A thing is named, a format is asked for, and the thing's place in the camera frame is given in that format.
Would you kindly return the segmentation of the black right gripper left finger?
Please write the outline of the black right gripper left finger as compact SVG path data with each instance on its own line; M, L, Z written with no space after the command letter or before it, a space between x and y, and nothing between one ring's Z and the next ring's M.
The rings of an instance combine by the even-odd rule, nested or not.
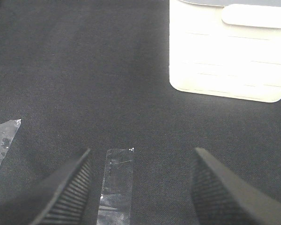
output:
M36 189L40 200L30 225L79 225L86 209L92 182L92 150L71 156Z

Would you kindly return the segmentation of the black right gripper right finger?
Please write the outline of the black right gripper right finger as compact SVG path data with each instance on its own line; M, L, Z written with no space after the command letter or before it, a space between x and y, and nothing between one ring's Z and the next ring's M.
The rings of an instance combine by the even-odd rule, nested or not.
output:
M281 225L281 203L238 177L212 154L195 148L190 195L201 225Z

